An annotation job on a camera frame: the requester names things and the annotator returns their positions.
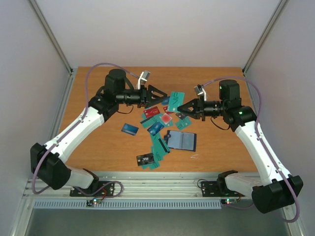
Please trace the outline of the blue card centre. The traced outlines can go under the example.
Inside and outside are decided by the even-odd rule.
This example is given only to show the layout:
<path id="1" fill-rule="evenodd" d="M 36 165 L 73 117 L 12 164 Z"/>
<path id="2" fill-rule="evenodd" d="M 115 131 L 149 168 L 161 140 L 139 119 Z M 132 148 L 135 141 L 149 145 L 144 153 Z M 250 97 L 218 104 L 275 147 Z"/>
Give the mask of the blue card centre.
<path id="1" fill-rule="evenodd" d="M 164 128 L 164 125 L 157 121 L 155 122 L 153 125 L 151 125 L 147 131 L 150 133 L 151 136 L 155 136 L 156 134 L 158 134 L 162 129 Z"/>

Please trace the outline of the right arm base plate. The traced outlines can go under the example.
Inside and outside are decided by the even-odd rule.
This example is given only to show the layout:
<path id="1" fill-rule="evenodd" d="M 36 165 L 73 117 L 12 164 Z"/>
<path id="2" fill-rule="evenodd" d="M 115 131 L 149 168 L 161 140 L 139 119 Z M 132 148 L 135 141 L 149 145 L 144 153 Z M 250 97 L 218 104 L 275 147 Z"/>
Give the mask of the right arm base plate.
<path id="1" fill-rule="evenodd" d="M 201 181 L 201 191 L 203 197 L 225 197 L 228 191 L 216 181 Z"/>

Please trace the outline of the blue card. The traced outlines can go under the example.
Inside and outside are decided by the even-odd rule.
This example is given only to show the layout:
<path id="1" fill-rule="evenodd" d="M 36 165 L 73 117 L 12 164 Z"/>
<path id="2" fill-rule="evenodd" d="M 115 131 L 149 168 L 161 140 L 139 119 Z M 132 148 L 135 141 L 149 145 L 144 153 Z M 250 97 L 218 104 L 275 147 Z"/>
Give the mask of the blue card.
<path id="1" fill-rule="evenodd" d="M 125 123 L 121 129 L 122 132 L 135 136 L 138 132 L 138 127 Z"/>
<path id="2" fill-rule="evenodd" d="M 151 125 L 147 131 L 150 133 L 151 136 L 155 136 L 156 134 L 158 134 L 162 129 L 164 128 L 164 125 L 157 121 L 155 122 L 153 125 Z"/>
<path id="3" fill-rule="evenodd" d="M 168 106 L 169 101 L 170 101 L 170 96 L 168 96 L 165 99 L 163 99 L 162 102 L 161 102 L 162 106 Z"/>

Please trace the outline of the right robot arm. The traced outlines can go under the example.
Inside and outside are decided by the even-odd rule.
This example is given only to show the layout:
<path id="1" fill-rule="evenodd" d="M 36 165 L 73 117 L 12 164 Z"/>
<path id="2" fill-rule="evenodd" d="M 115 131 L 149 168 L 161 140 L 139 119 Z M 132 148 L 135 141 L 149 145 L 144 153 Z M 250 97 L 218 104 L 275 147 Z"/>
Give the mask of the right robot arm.
<path id="1" fill-rule="evenodd" d="M 222 117 L 223 121 L 242 141 L 259 173 L 255 180 L 237 171 L 219 174 L 217 189 L 222 195 L 232 191 L 250 197 L 261 213 L 289 206 L 296 206 L 300 213 L 297 197 L 303 187 L 299 176 L 293 176 L 282 164 L 266 140 L 259 123 L 259 115 L 242 104 L 240 85 L 237 81 L 222 78 L 219 82 L 219 100 L 208 101 L 205 85 L 197 85 L 197 98 L 177 108 L 180 113 L 204 121 L 207 117 Z"/>

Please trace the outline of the navy blue card holder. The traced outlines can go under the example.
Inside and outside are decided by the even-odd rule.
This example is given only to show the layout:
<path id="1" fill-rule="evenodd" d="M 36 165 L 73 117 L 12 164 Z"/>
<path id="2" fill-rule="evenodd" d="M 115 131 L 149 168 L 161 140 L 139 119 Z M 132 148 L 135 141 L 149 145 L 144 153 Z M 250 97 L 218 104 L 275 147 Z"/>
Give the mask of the navy blue card holder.
<path id="1" fill-rule="evenodd" d="M 169 148 L 196 151 L 197 134 L 168 130 L 164 140 Z"/>

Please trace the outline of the red VIP card left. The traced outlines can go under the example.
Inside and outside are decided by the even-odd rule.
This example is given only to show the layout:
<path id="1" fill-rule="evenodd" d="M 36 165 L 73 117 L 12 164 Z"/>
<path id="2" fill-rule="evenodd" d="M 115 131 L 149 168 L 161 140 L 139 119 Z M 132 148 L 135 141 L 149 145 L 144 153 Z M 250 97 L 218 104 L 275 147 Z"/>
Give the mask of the red VIP card left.
<path id="1" fill-rule="evenodd" d="M 160 111 L 159 111 L 158 106 L 154 106 L 154 107 L 150 107 L 148 109 L 145 109 L 143 111 L 143 113 L 144 113 L 146 118 L 151 118 L 151 117 L 154 117 L 154 116 L 160 114 Z"/>

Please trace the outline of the blue card top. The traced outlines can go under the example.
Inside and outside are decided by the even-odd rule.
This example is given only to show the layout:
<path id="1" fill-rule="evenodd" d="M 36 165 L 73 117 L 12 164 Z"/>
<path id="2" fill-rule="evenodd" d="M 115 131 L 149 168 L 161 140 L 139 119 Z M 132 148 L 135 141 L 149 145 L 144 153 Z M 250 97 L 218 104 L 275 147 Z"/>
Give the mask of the blue card top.
<path id="1" fill-rule="evenodd" d="M 161 102 L 162 106 L 168 106 L 169 101 L 170 101 L 170 96 L 168 96 L 165 99 L 163 99 L 162 102 Z"/>

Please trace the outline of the black card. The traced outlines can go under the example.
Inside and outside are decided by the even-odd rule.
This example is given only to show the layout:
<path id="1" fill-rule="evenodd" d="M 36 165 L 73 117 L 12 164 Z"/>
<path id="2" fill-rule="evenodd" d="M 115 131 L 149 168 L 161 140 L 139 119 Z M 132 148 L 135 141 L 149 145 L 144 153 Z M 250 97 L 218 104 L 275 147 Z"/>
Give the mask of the black card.
<path id="1" fill-rule="evenodd" d="M 139 155 L 136 157 L 137 159 L 137 165 L 138 166 L 144 166 L 155 163 L 154 155 L 153 153 L 147 153 L 143 155 Z"/>
<path id="2" fill-rule="evenodd" d="M 181 112 L 176 113 L 176 116 L 177 116 L 180 120 L 184 120 L 184 119 L 187 117 L 187 115 L 185 115 L 185 114 L 183 114 L 183 113 L 181 113 Z"/>

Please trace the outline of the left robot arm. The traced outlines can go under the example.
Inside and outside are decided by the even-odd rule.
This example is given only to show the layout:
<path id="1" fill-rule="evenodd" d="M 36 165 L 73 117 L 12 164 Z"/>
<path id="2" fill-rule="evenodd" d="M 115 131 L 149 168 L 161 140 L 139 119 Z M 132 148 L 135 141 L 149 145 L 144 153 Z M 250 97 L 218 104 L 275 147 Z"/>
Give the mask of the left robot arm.
<path id="1" fill-rule="evenodd" d="M 35 143 L 31 147 L 31 187 L 34 194 L 41 193 L 35 189 L 37 178 L 54 190 L 71 186 L 88 196 L 102 189 L 98 176 L 85 169 L 68 167 L 68 158 L 82 141 L 118 112 L 121 104 L 149 108 L 167 97 L 156 87 L 145 86 L 149 71 L 140 74 L 136 87 L 130 83 L 127 73 L 122 68 L 110 70 L 105 76 L 104 86 L 86 100 L 82 113 L 65 130 L 45 144 Z"/>

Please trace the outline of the blue card left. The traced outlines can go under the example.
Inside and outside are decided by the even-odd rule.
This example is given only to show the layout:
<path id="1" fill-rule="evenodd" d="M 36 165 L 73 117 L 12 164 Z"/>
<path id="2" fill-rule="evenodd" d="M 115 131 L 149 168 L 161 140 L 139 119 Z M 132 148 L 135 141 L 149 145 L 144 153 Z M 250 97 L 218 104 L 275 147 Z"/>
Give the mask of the blue card left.
<path id="1" fill-rule="evenodd" d="M 121 129 L 122 132 L 135 136 L 138 132 L 138 127 L 125 123 Z"/>

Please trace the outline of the white red card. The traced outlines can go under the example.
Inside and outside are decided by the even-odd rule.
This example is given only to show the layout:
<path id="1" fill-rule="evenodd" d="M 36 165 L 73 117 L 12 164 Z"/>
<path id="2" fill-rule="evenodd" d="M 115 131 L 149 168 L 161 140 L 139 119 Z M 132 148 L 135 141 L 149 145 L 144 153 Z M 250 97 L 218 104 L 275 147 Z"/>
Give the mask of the white red card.
<path id="1" fill-rule="evenodd" d="M 165 126 L 165 127 L 170 127 L 173 126 L 173 121 L 172 121 L 172 117 L 169 114 L 163 114 L 160 117 L 161 123 Z"/>

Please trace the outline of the green card with stripe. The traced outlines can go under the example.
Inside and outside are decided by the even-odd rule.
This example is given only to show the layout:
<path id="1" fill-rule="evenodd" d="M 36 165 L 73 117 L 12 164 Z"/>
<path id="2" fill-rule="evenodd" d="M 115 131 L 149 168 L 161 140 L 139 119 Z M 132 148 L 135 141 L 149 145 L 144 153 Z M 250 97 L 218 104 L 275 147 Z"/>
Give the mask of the green card with stripe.
<path id="1" fill-rule="evenodd" d="M 165 156 L 170 153 L 170 149 L 167 146 L 165 140 L 158 133 L 155 136 L 151 136 L 153 149 L 155 154 L 159 154 L 160 156 Z"/>

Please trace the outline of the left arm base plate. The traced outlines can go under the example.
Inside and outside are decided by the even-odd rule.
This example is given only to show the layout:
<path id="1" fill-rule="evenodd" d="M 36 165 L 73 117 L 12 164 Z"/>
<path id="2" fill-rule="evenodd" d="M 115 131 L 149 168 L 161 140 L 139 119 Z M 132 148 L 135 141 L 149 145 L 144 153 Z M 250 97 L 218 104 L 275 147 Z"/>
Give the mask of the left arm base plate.
<path id="1" fill-rule="evenodd" d="M 91 188 L 73 188 L 70 190 L 71 197 L 113 197 L 115 190 L 115 183 L 113 181 L 100 181 L 95 190 Z"/>

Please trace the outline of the green VIP card bottom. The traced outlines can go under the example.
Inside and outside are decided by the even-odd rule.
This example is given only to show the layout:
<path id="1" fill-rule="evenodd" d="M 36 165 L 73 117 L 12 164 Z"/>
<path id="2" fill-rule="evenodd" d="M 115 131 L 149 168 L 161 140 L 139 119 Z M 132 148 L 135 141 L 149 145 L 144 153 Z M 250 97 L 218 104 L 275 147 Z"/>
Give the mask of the green VIP card bottom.
<path id="1" fill-rule="evenodd" d="M 160 161 L 163 160 L 164 155 L 161 155 L 159 152 L 153 151 L 154 163 L 142 166 L 142 169 L 154 170 L 160 166 Z"/>

